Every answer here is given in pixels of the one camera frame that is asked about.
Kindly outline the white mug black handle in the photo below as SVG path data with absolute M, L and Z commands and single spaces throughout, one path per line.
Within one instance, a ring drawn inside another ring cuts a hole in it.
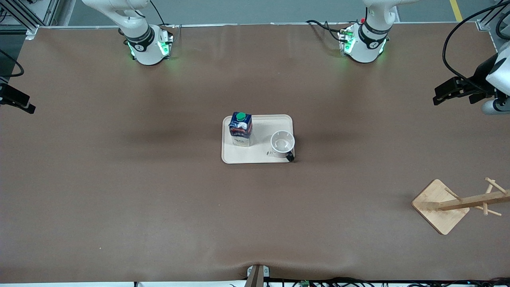
M 270 150 L 268 155 L 277 158 L 285 158 L 288 162 L 294 160 L 295 138 L 286 130 L 279 130 L 270 138 Z

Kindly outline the metal clamp bracket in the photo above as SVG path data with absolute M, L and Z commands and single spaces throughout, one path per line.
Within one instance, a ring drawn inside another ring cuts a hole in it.
M 270 277 L 270 269 L 265 265 L 252 265 L 248 267 L 247 277 L 250 277 L 252 272 L 255 272 L 255 276 L 262 276 L 262 278 Z

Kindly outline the aluminium frame profile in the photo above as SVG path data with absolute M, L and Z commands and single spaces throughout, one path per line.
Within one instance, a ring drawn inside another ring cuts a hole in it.
M 497 7 L 487 11 L 481 16 L 477 16 L 477 27 L 479 28 L 479 31 L 488 31 L 491 28 L 496 27 L 496 23 L 500 20 L 500 18 L 508 13 L 508 11 L 510 11 L 510 4 Z
M 49 26 L 61 0 L 0 0 L 0 28 Z

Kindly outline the brown table cover mat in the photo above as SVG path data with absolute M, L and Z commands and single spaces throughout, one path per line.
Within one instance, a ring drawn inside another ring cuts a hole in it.
M 411 206 L 432 180 L 510 189 L 510 116 L 434 106 L 454 24 L 395 24 L 371 64 L 309 25 L 184 27 L 131 60 L 116 29 L 42 29 L 0 107 L 0 282 L 510 277 L 510 203 L 446 236 Z M 293 120 L 292 162 L 229 165 L 234 112 Z

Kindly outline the wooden mug tree rack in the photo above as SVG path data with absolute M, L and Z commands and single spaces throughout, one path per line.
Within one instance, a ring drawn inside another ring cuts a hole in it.
M 461 197 L 441 180 L 435 179 L 413 199 L 411 205 L 435 231 L 445 236 L 473 208 L 482 211 L 485 216 L 502 216 L 490 210 L 489 205 L 510 203 L 510 189 L 503 188 L 488 177 L 485 181 L 488 186 L 483 194 Z

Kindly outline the blue white milk carton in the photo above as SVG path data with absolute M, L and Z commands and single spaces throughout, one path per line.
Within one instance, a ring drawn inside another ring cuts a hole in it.
M 244 112 L 234 112 L 228 130 L 234 145 L 249 147 L 253 132 L 253 116 Z

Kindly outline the cream plastic tray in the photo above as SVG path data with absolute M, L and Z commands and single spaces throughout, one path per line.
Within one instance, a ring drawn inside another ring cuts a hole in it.
M 253 116 L 253 133 L 249 147 L 233 144 L 228 130 L 231 116 L 222 122 L 222 160 L 229 165 L 251 163 L 288 162 L 284 157 L 277 157 L 270 145 L 273 133 L 285 130 L 293 134 L 293 120 L 286 114 L 255 115 Z

